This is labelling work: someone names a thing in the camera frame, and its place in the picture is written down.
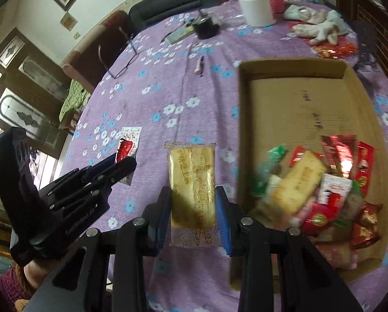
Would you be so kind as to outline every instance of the eyeglasses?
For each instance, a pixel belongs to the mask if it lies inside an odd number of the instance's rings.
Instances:
[[[122,74],[128,69],[129,65],[130,65],[132,62],[134,62],[134,61],[136,60],[137,56],[138,56],[138,53],[137,53],[137,51],[136,51],[136,48],[135,48],[135,46],[134,46],[133,43],[132,43],[133,34],[129,37],[129,36],[123,31],[123,29],[122,29],[121,27],[119,27],[118,29],[119,29],[119,32],[121,32],[121,34],[125,37],[127,45],[130,45],[130,46],[132,47],[133,53],[134,53],[133,56],[132,56],[132,58],[131,58],[131,59],[129,60],[129,62],[125,65],[125,67],[122,68],[122,70],[121,70],[120,72],[118,72],[116,75],[114,75],[114,74],[110,71],[110,69],[108,68],[108,66],[106,65],[106,63],[105,63],[105,62],[103,61],[103,59],[102,59],[102,56],[101,56],[101,53],[100,53],[101,46],[99,45],[99,47],[98,47],[98,49],[97,49],[97,55],[98,55],[98,57],[99,57],[100,63],[101,63],[102,66],[106,69],[106,71],[109,73],[109,75],[110,75],[112,78],[114,78],[115,80],[116,80],[120,75],[122,75]]]

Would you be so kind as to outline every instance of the snack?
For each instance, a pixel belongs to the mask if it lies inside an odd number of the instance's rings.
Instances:
[[[334,148],[330,136],[321,136],[321,143],[324,147],[325,154],[330,163],[330,168],[333,173],[337,173],[337,166],[335,165],[337,159],[337,150]]]
[[[370,230],[360,224],[353,224],[353,239],[351,246],[353,249],[363,249],[373,245],[380,239],[380,236],[375,230]]]
[[[214,151],[216,144],[167,143],[172,228],[200,229],[216,225]]]
[[[271,193],[274,202],[287,214],[295,214],[305,204],[321,180],[326,166],[311,151],[306,151]]]
[[[374,226],[377,225],[377,214],[382,208],[383,204],[364,202],[357,223],[368,229],[374,229]]]
[[[353,270],[357,268],[358,253],[349,243],[319,244],[315,246],[333,268]]]
[[[303,146],[297,146],[294,150],[294,153],[292,154],[292,158],[291,158],[291,161],[289,162],[289,166],[291,167],[295,165],[295,163],[302,158],[306,150],[307,149],[305,149]],[[325,155],[322,155],[320,153],[315,153],[315,155],[317,155],[317,157],[320,160],[322,160],[322,158],[325,157]]]
[[[258,174],[252,181],[252,194],[255,197],[263,197],[266,194],[266,186],[274,167],[286,153],[285,145],[276,146],[267,152],[267,160],[259,166]]]
[[[328,224],[335,218],[335,213],[327,206],[314,202],[311,212],[301,226],[301,231],[305,235],[318,235],[328,227]]]
[[[355,180],[359,183],[362,196],[366,197],[369,189],[369,182],[371,177],[371,168],[374,161],[374,148],[360,142],[358,145],[358,160],[357,160],[357,173]]]
[[[354,135],[337,135],[330,136],[331,142],[337,151],[337,163],[343,177],[350,176],[351,168],[353,167],[353,154],[356,145],[356,137]]]
[[[351,190],[351,184],[351,180],[349,179],[329,175],[328,173],[323,174],[321,187],[319,188],[318,202],[327,205],[330,199],[330,195],[338,194],[340,195],[339,198],[333,196],[334,199],[337,199],[336,205],[338,205],[338,208],[336,212],[338,212]]]
[[[142,127],[123,127],[122,136],[119,140],[118,151],[116,152],[115,162],[120,162],[122,159],[130,156],[136,158],[136,152],[139,146],[139,136],[141,135]],[[130,185],[132,182],[133,173],[120,180],[121,183]]]
[[[363,198],[359,184],[354,180],[351,183],[351,191],[344,202],[338,220],[343,222],[346,220],[353,220],[360,213],[362,204]]]

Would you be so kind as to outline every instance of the red snack package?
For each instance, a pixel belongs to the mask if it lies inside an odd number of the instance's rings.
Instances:
[[[309,236],[318,235],[322,230],[328,227],[335,216],[336,214],[329,207],[314,202],[310,214],[301,226],[301,231]]]
[[[377,214],[383,208],[383,204],[371,204],[364,202],[362,211],[357,222],[364,227],[372,230],[377,225]]]
[[[358,252],[349,243],[318,244],[315,246],[333,268],[353,270],[357,268]]]
[[[335,155],[337,157],[337,167],[339,166],[340,172],[343,177],[348,178],[350,176],[351,168],[353,167],[353,154],[356,146],[355,135],[338,135],[330,136],[331,142],[337,151]]]
[[[373,167],[374,161],[374,148],[360,142],[358,145],[358,160],[357,160],[357,173],[356,181],[359,183],[360,191],[362,196],[366,197],[369,189],[369,182],[371,177],[371,168]]]
[[[330,163],[330,168],[333,173],[337,173],[336,159],[337,159],[337,150],[333,146],[330,136],[321,136],[321,143],[324,147],[325,154]]]
[[[289,162],[289,166],[293,166],[297,161],[299,161],[302,156],[304,155],[304,152],[307,151],[307,149],[305,149],[303,146],[297,146],[294,150],[294,153],[292,155],[292,158],[291,158],[291,161]],[[320,159],[322,160],[323,157],[325,157],[324,155],[320,154],[320,153],[315,153],[315,155]]]
[[[377,232],[369,230],[360,224],[353,223],[353,239],[351,240],[351,246],[353,249],[357,250],[367,248],[379,239],[380,236]]]

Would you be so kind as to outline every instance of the robotic hand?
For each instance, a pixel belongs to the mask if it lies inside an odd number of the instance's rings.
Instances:
[[[108,210],[111,186],[135,170],[132,157],[115,164],[112,155],[39,192],[28,165],[25,130],[1,134],[0,196],[14,229],[11,255],[20,265],[65,255],[24,312],[105,311],[111,254],[116,254],[111,310],[147,312],[143,256],[156,257],[164,246],[171,189],[163,187],[141,217],[100,232],[89,226]],[[325,312],[362,312],[349,288],[296,227],[286,232],[264,227],[230,203],[223,187],[216,187],[216,217],[227,254],[243,260],[238,312],[273,311],[271,254],[278,257],[283,311],[318,312],[322,307]]]

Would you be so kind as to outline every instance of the white container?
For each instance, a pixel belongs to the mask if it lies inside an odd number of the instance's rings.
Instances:
[[[246,23],[252,27],[267,27],[275,23],[270,0],[238,0]]]

